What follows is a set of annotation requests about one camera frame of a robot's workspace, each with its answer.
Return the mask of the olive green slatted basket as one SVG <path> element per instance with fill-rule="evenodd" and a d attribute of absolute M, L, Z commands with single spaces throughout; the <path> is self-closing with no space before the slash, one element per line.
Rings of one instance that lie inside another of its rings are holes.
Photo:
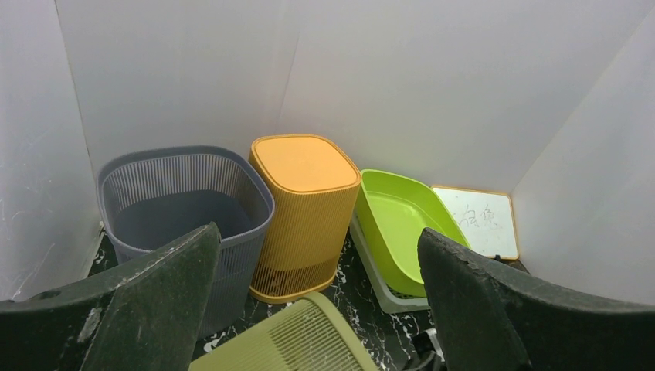
<path fill-rule="evenodd" d="M 311 292 L 211 352 L 190 370 L 377 370 L 324 295 Z"/>

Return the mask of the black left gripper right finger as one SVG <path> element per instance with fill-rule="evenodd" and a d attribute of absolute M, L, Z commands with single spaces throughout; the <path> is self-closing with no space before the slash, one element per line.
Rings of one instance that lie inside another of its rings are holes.
<path fill-rule="evenodd" d="M 425 228 L 420 274 L 449 370 L 652 370 L 654 307 L 544 281 Z"/>

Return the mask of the orange slatted plastic basket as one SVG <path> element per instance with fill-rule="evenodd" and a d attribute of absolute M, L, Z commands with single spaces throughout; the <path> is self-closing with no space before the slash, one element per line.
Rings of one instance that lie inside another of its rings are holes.
<path fill-rule="evenodd" d="M 249 163 L 275 210 L 249 286 L 258 301 L 282 304 L 329 287 L 361 184 L 354 162 L 313 134 L 257 138 Z"/>

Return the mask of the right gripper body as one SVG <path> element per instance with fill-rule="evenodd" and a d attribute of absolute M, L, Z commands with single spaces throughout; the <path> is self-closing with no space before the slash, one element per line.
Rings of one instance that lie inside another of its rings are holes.
<path fill-rule="evenodd" d="M 446 363 L 440 355 L 441 347 L 434 328 L 428 328 L 412 337 L 416 355 L 404 365 L 408 371 L 444 371 Z"/>

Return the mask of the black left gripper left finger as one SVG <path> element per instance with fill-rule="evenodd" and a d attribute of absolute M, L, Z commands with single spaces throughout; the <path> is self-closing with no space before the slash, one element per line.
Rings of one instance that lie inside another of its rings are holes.
<path fill-rule="evenodd" d="M 3 370 L 187 370 L 219 260 L 214 223 L 24 301 L 1 303 Z"/>

